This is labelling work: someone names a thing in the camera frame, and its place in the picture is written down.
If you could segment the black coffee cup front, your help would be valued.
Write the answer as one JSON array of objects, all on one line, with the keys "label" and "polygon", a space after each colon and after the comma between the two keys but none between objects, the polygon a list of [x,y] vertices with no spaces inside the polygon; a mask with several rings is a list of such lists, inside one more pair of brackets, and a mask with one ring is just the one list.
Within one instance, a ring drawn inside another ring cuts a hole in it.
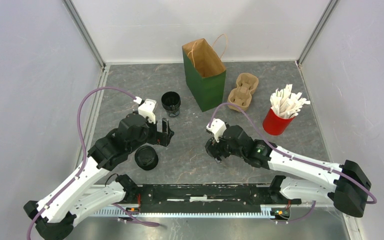
[{"label": "black coffee cup front", "polygon": [[205,144],[206,153],[212,157],[218,164],[221,162],[218,150],[218,143],[212,137]]}]

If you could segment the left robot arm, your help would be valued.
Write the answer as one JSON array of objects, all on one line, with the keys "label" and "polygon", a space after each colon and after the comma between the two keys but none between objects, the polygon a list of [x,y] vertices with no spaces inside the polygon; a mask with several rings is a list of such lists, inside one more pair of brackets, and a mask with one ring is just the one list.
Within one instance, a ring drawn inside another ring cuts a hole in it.
[{"label": "left robot arm", "polygon": [[162,131],[158,131],[157,123],[148,117],[137,111],[128,114],[117,128],[95,142],[88,150],[86,160],[52,193],[24,205],[24,211],[32,220],[29,228],[35,228],[45,240],[63,240],[96,211],[121,201],[133,203],[138,187],[126,174],[88,196],[83,194],[137,149],[149,145],[166,147],[173,135],[166,118],[162,119]]}]

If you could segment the black coffee cup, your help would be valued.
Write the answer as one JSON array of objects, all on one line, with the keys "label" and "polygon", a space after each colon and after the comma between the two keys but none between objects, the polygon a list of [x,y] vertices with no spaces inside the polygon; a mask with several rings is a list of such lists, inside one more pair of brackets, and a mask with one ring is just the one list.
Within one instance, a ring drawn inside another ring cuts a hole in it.
[{"label": "black coffee cup", "polygon": [[164,93],[161,96],[161,104],[169,117],[175,118],[180,114],[181,98],[177,92]]},{"label": "black coffee cup", "polygon": [[218,164],[221,162],[218,150],[218,143],[212,137],[205,144],[206,153],[212,157]]}]

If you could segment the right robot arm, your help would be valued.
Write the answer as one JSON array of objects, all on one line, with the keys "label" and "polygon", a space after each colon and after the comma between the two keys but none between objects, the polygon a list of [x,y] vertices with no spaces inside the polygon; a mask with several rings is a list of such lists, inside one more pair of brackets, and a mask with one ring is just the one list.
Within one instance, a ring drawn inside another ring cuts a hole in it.
[{"label": "right robot arm", "polygon": [[205,150],[217,162],[236,156],[254,168],[296,176],[295,179],[275,176],[268,191],[273,203],[331,201],[342,213],[363,217],[371,182],[356,162],[346,160],[339,164],[295,154],[272,142],[252,139],[239,125],[227,126],[218,119],[206,131],[212,137],[206,142]]}]

